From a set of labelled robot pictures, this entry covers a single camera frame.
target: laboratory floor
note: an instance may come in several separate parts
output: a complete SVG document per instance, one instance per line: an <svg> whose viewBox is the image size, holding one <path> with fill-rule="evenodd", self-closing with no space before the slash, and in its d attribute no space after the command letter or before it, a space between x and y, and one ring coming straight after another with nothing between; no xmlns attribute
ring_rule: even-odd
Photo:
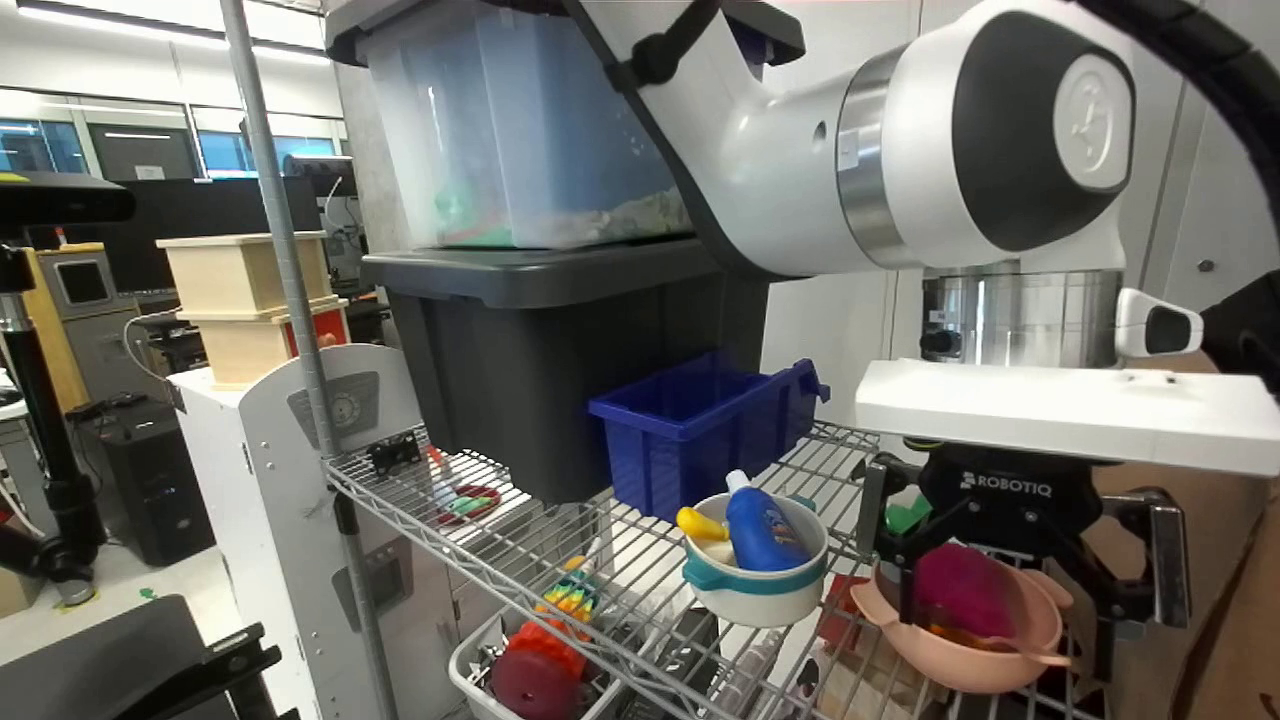
<svg viewBox="0 0 1280 720"><path fill-rule="evenodd" d="M155 595L184 595L206 643L242 627L216 547L168 567L146 567L128 547L105 544L95 559L95 595L87 605L61 608L54 588L42 588L31 608L0 615L0 663L105 625Z"/></svg>

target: clear plastic storage bin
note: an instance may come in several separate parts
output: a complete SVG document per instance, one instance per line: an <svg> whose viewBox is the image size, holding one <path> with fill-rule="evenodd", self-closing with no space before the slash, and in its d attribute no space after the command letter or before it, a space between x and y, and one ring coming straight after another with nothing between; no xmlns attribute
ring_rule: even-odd
<svg viewBox="0 0 1280 720"><path fill-rule="evenodd" d="M356 49L409 245L579 249L687 233L666 162L568 16L435 0L356 33Z"/></svg>

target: shelving unit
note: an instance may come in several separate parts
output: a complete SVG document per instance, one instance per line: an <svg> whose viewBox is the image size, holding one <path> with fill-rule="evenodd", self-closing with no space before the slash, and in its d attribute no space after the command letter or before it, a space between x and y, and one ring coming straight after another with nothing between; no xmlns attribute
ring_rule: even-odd
<svg viewBox="0 0 1280 720"><path fill-rule="evenodd" d="M810 504L827 520L833 534L833 576L860 576L867 564L854 547L854 515L860 515L860 454L872 452L872 437L815 425L778 465L761 470L757 478L770 497L790 497ZM460 452L450 459L460 485L485 485L503 497L503 504L527 499L513 474L474 454ZM761 627L720 625L720 646L691 646L687 634L675 633L675 615L695 608L695 595L682 588L682 544L681 530L664 520L641 515L611 497L595 497L579 508L554 508L547 522L506 522L498 513L474 522L455 522L435 513L422 467L409 467L396 474L376 474L362 454L349 454L333 465L333 485L352 497L362 513L380 515L422 553L441 557L494 599L514 612L531 612L538 593L550 588L565 559L587 557L592 576L601 580L595 615L624 625L627 633L650 633L648 653L636 646L636 634L602 634L601 627L579 627L565 634L579 646L595 669L618 674L632 691L661 703L673 715L728 715L711 708L706 689L691 689L687 674L666 674L661 669L661 653L666 643L682 643L695 653L695 663L714 663L720 673L747 673L740 663L743 646L764 638ZM825 697L825 708L790 697L803 658L815 653L818 615L839 619L839 638L827 643L827 655L842 658L839 697ZM970 699L945 689L933 689L913 669L904 669L874 627L867 627L854 612L839 608L835 595L825 599L818 612L784 627L778 658L768 674L740 674L761 682L761 699L751 715L839 715L839 720L894 720L894 715L1078 715L1092 712L1073 708L1076 689L1073 674L1044 680L1018 697L1005 699Z"/></svg>

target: pink bowl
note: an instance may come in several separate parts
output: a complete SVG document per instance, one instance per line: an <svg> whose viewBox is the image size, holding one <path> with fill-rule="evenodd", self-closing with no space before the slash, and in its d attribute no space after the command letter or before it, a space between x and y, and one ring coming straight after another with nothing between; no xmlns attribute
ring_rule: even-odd
<svg viewBox="0 0 1280 720"><path fill-rule="evenodd" d="M904 625L874 580L851 584L847 595L923 680L954 691L1000 697L1033 682L1044 669L1073 663L1057 653L1073 595L1044 571L1006 571L1014 576L1006 608L1014 615L1014 646L970 646Z"/></svg>

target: bowl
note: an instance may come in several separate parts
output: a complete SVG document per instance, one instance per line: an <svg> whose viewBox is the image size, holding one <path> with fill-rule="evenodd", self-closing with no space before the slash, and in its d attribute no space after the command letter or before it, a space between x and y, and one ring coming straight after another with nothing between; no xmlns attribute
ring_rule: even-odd
<svg viewBox="0 0 1280 720"><path fill-rule="evenodd" d="M725 504L728 504L728 490L706 497L695 508L705 515L725 520ZM810 553L808 564L784 567L784 571L751 571L751 567L725 564L706 557L700 544L682 540L682 584L700 593L700 599L720 619L747 625L747 627L784 627L803 619L818 605L825 576L827 576L827 528L810 508L795 499L770 497L770 504L789 515L803 553Z"/></svg>
<svg viewBox="0 0 1280 720"><path fill-rule="evenodd" d="M970 697L1000 697L1033 682L1044 669L1073 663L1057 653L1073 595L1044 571L1006 571L1014 588L1006 608L1014 615L1011 646L970 646L904 625L874 580L851 584L847 595L923 680Z"/></svg>

